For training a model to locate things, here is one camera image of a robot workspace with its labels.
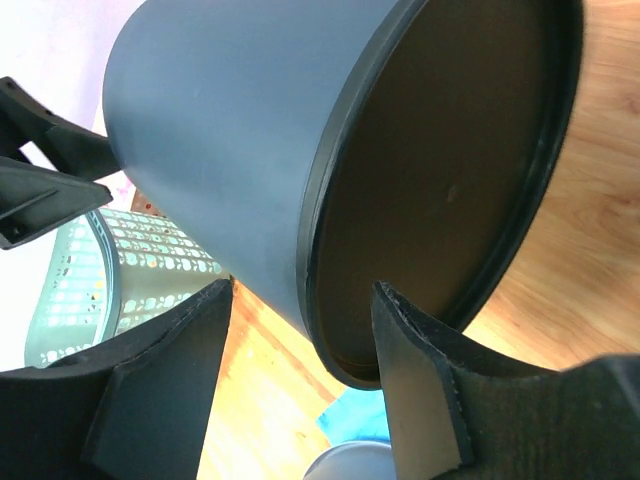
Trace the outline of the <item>grey plastic bin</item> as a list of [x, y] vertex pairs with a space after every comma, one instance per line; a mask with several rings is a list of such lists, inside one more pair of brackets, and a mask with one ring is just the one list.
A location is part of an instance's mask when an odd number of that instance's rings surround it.
[[392, 448], [370, 440], [332, 446], [311, 463], [303, 480], [396, 480]]

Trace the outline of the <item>dark blue plastic bin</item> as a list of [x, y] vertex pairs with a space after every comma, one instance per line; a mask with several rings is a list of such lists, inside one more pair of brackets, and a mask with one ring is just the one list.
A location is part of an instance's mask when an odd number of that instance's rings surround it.
[[135, 186], [314, 346], [380, 385], [373, 286], [465, 329], [549, 186], [580, 1], [146, 1], [111, 51]]

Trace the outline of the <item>teal plastic basket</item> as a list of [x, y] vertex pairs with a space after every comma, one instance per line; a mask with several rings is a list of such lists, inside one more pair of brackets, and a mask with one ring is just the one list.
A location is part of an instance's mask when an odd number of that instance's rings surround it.
[[88, 212], [56, 231], [24, 362], [45, 368], [229, 276], [166, 218], [107, 208]]

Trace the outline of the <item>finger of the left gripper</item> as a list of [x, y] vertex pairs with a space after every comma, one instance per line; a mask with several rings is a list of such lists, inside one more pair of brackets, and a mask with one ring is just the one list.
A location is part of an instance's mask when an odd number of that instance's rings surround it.
[[11, 250], [112, 200], [107, 187], [1, 159], [1, 248]]
[[108, 139], [40, 104], [11, 77], [1, 79], [1, 155], [28, 161], [21, 148], [33, 143], [64, 174], [95, 181], [120, 170]]

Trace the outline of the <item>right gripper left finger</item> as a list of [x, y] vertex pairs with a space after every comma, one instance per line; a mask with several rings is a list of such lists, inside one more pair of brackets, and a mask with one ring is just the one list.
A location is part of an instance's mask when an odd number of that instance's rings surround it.
[[46, 368], [1, 376], [5, 479], [193, 479], [227, 338], [233, 285]]

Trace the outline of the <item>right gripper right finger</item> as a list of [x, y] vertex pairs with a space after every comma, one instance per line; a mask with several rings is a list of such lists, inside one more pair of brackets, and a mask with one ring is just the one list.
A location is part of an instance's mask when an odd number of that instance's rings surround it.
[[552, 371], [485, 347], [390, 285], [371, 304], [400, 479], [635, 479], [639, 358]]

